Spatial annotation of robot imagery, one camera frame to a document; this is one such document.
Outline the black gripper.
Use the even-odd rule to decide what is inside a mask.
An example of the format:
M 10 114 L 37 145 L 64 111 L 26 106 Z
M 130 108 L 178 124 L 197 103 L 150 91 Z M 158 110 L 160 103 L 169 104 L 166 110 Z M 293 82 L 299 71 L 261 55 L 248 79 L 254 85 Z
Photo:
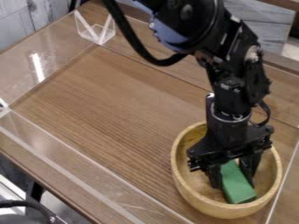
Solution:
M 250 123 L 250 113 L 238 119 L 216 110 L 214 96 L 205 97 L 206 132 L 201 140 L 186 150 L 188 167 L 202 171 L 210 187 L 221 188 L 220 166 L 238 158 L 238 168 L 250 186 L 262 152 L 270 148 L 274 130 L 266 122 Z

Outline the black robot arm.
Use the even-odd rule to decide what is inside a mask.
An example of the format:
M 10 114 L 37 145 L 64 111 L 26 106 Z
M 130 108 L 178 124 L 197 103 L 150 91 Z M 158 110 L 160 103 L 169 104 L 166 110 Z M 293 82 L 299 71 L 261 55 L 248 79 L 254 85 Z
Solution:
M 202 171 L 210 186 L 221 188 L 220 166 L 237 158 L 250 180 L 273 133 L 266 122 L 250 121 L 252 108 L 265 106 L 270 85 L 257 35 L 229 13 L 222 0 L 136 1 L 152 14 L 157 40 L 174 52 L 193 56 L 208 75 L 206 132 L 186 150 L 189 170 Z

